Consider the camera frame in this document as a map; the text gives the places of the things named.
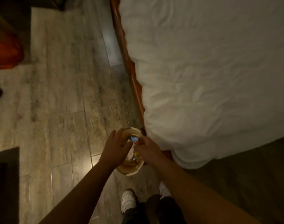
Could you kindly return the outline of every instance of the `white blanket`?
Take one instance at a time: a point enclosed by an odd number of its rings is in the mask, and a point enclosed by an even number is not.
[[[197,168],[284,136],[284,0],[121,0],[148,136]]]

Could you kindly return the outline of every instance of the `orange bag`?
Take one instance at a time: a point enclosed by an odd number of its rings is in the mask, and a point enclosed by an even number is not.
[[[3,32],[0,38],[0,69],[11,69],[24,58],[24,52],[18,39]]]

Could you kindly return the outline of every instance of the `trousers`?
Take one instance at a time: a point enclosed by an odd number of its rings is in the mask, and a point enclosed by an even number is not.
[[[170,196],[159,201],[155,214],[160,224],[186,224],[180,207]],[[125,211],[122,224],[149,224],[149,220],[144,208],[137,206]]]

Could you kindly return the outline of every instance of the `person's leg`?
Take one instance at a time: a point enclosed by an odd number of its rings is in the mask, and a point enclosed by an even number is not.
[[[132,190],[125,190],[121,199],[122,224],[149,224],[144,207],[137,205],[135,194]]]
[[[163,182],[161,182],[161,184],[159,185],[159,191],[161,199],[156,208],[156,215],[159,219],[159,223],[186,224],[180,207],[171,197],[168,188],[164,185]]]

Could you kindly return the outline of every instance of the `hand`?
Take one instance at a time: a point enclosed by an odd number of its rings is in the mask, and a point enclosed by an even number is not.
[[[117,133],[115,130],[111,132],[99,159],[99,162],[109,165],[112,169],[115,169],[122,164],[133,145],[133,142],[130,141],[127,142],[124,147],[121,146],[121,136],[123,131],[124,129],[121,128]]]
[[[134,146],[141,158],[149,165],[154,166],[159,160],[166,158],[157,143],[147,136],[139,138],[139,145]]]

